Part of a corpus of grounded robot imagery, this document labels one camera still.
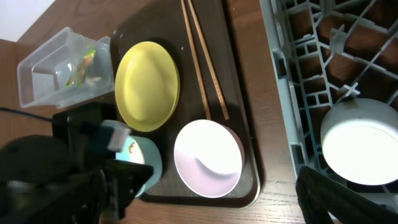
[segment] dish rack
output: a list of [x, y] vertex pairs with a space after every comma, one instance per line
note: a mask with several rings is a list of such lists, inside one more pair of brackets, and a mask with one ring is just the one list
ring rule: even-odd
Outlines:
[[260, 0], [294, 172], [309, 166], [398, 212], [398, 181], [360, 185], [328, 167], [327, 111], [345, 97], [398, 110], [398, 1]]

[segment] bowl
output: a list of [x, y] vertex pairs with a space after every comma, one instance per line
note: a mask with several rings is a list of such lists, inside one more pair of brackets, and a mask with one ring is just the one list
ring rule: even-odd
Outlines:
[[229, 128], [209, 120], [187, 124], [174, 146], [177, 172], [196, 194], [217, 198], [230, 193], [244, 164], [241, 140]]
[[[122, 122], [112, 120], [104, 120], [102, 125], [113, 128], [117, 128], [118, 126], [128, 127]], [[162, 157], [156, 144], [148, 138], [140, 136], [128, 136], [124, 141], [122, 151], [116, 153], [116, 159], [119, 161], [145, 164], [153, 167], [154, 173], [139, 189], [136, 197], [141, 196], [142, 193], [158, 183], [162, 177]]]
[[385, 103], [358, 98], [333, 106], [321, 141], [326, 162], [346, 180], [382, 185], [398, 179], [398, 113]]

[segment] white wall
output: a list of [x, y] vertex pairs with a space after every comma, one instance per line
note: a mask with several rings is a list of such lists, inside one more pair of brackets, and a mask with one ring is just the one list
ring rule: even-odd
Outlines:
[[0, 39], [16, 42], [55, 0], [0, 0]]

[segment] plate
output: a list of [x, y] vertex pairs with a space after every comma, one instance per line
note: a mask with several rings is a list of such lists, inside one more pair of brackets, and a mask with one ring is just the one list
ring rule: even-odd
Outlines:
[[141, 42], [127, 51], [116, 74], [115, 95], [130, 127], [142, 132], [161, 127], [173, 114], [179, 94], [177, 67], [161, 45]]
[[346, 180], [398, 179], [398, 113], [385, 103], [357, 98], [334, 105], [322, 121], [321, 143], [327, 164]]

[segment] white bowl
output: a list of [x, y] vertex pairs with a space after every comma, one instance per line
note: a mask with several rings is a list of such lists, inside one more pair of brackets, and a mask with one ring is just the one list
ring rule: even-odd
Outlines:
[[387, 104], [335, 105], [322, 121], [321, 140], [326, 162], [346, 180], [382, 185], [398, 179], [398, 113]]
[[244, 163], [243, 146], [229, 128], [198, 120], [178, 134], [174, 162], [183, 182], [196, 194], [217, 198], [230, 193], [239, 181]]

